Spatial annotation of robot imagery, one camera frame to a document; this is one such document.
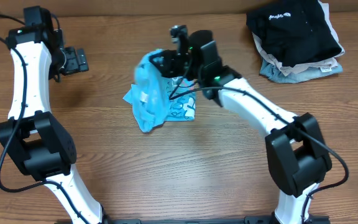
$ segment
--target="wooden table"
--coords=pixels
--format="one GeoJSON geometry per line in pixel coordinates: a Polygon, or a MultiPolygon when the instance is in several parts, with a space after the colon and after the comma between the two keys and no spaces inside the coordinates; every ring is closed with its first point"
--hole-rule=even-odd
{"type": "MultiPolygon", "coordinates": [[[[317,117],[351,177],[317,194],[311,212],[330,215],[333,223],[358,223],[358,12],[335,13],[331,22],[346,49],[339,59],[344,73],[283,85],[258,75],[261,60],[243,14],[61,18],[67,45],[85,49],[90,70],[61,83],[50,81],[50,103],[75,140],[76,164],[89,191],[113,218],[240,218],[275,209],[278,189],[267,169],[264,140],[236,114],[198,94],[194,122],[165,123],[143,134],[122,100],[142,56],[156,48],[174,49],[168,29],[186,24],[190,32],[211,29],[224,63],[261,94],[288,111],[317,117]]],[[[15,27],[0,20],[1,35],[15,27]]],[[[0,122],[11,107],[12,87],[12,60],[0,43],[0,122]]],[[[323,183],[342,176],[333,161],[323,183]]],[[[10,158],[2,179],[9,187],[34,182],[10,158]]],[[[67,218],[46,187],[18,194],[0,190],[0,223],[67,218]]]]}

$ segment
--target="stack of clothes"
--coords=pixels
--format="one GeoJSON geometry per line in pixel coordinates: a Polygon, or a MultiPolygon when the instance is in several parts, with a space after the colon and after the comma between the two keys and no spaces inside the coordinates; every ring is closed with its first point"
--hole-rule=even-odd
{"type": "Polygon", "coordinates": [[[328,3],[281,0],[247,14],[260,74],[277,83],[298,83],[342,72],[335,59],[345,50],[329,21],[328,3]]]}

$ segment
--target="folded black t-shirt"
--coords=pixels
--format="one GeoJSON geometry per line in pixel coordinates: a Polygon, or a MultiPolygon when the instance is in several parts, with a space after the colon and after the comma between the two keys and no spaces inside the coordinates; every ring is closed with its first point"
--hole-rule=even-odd
{"type": "Polygon", "coordinates": [[[317,0],[281,0],[247,14],[248,28],[262,40],[262,48],[294,67],[320,62],[341,53],[317,0]]]}

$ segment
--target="folded clothes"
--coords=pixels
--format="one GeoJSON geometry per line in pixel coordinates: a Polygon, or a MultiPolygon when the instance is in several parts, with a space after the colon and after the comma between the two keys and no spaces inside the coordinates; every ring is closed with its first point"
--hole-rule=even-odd
{"type": "Polygon", "coordinates": [[[248,28],[262,48],[285,67],[327,60],[342,52],[318,0],[271,3],[247,14],[248,28]]]}
{"type": "MultiPolygon", "coordinates": [[[[160,52],[161,50],[156,50],[143,57],[135,68],[135,84],[131,85],[124,96],[124,100],[132,105],[134,117],[144,133],[165,121],[193,121],[195,118],[196,93],[169,100],[169,95],[180,78],[164,78],[150,63],[149,57],[160,52]]],[[[184,79],[174,96],[193,89],[192,84],[193,82],[184,79]]]]}
{"type": "MultiPolygon", "coordinates": [[[[339,43],[339,37],[336,34],[336,31],[334,30],[333,26],[331,25],[331,22],[329,20],[329,4],[328,3],[322,3],[321,1],[318,1],[321,7],[324,11],[324,18],[325,21],[329,27],[329,30],[331,31],[331,35],[333,36],[334,40],[337,42],[337,44],[341,47],[341,53],[339,53],[335,57],[342,56],[345,53],[345,50],[339,43]]],[[[259,54],[266,60],[268,63],[274,64],[284,75],[289,75],[290,73],[300,73],[305,70],[307,70],[309,67],[337,67],[337,61],[335,58],[329,58],[327,60],[323,60],[320,62],[314,62],[314,63],[302,63],[295,65],[294,67],[283,67],[283,63],[279,62],[273,55],[266,53],[266,51],[262,48],[262,41],[261,39],[256,36],[255,34],[252,34],[254,36],[254,42],[255,46],[259,52],[259,54]]]]}
{"type": "Polygon", "coordinates": [[[321,67],[314,68],[309,67],[305,71],[294,74],[290,73],[285,76],[276,66],[268,63],[264,58],[262,58],[262,67],[260,68],[260,74],[266,76],[269,80],[277,83],[299,83],[305,82],[314,78],[326,77],[328,75],[333,75],[343,72],[342,66],[340,64],[337,67],[321,67]]]}

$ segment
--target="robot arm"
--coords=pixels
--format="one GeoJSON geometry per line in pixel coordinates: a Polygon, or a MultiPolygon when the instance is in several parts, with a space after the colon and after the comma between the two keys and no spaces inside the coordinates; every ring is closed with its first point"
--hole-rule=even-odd
{"type": "MultiPolygon", "coordinates": [[[[296,116],[295,113],[281,109],[262,96],[260,93],[256,92],[249,85],[245,78],[235,78],[233,81],[225,84],[224,87],[230,87],[249,92],[251,95],[254,95],[289,123],[293,122],[293,118],[296,116]]],[[[286,124],[284,124],[282,121],[279,121],[260,103],[256,102],[250,96],[244,96],[241,93],[230,90],[219,90],[218,97],[223,108],[229,111],[233,111],[241,118],[247,120],[253,128],[258,130],[259,135],[262,138],[268,136],[273,129],[282,129],[286,126],[286,124]]]]}
{"type": "MultiPolygon", "coordinates": [[[[259,131],[266,142],[270,175],[280,189],[279,203],[273,219],[268,217],[266,221],[302,223],[301,212],[307,195],[324,180],[332,164],[328,151],[300,136],[293,126],[324,142],[317,120],[309,113],[297,116],[281,109],[256,92],[242,75],[223,65],[210,30],[199,30],[187,37],[186,26],[175,26],[171,29],[171,35],[173,40],[180,41],[179,48],[176,51],[165,50],[151,57],[150,62],[166,78],[179,77],[188,70],[186,78],[198,79],[207,99],[237,113],[259,131]],[[248,94],[234,90],[246,91],[248,94]],[[295,141],[303,142],[303,145],[293,150],[291,143],[295,141]]],[[[309,205],[310,201],[306,205],[306,219],[309,218],[309,205]]],[[[327,218],[310,218],[310,221],[329,223],[327,218]]]]}
{"type": "MultiPolygon", "coordinates": [[[[49,11],[41,7],[24,9],[25,27],[13,29],[7,38],[14,62],[14,96],[8,121],[0,123],[0,142],[6,145],[21,112],[23,91],[27,92],[26,109],[19,133],[9,146],[8,154],[24,175],[36,181],[60,184],[78,212],[90,224],[102,223],[103,208],[85,187],[75,166],[76,150],[70,134],[50,112],[48,81],[60,73],[69,75],[88,70],[82,49],[63,46],[62,30],[54,30],[49,11]],[[27,70],[27,89],[19,56],[27,70]],[[33,133],[40,139],[25,142],[33,133]]],[[[66,195],[56,185],[45,184],[65,207],[74,224],[85,223],[71,207],[66,195]]]]}

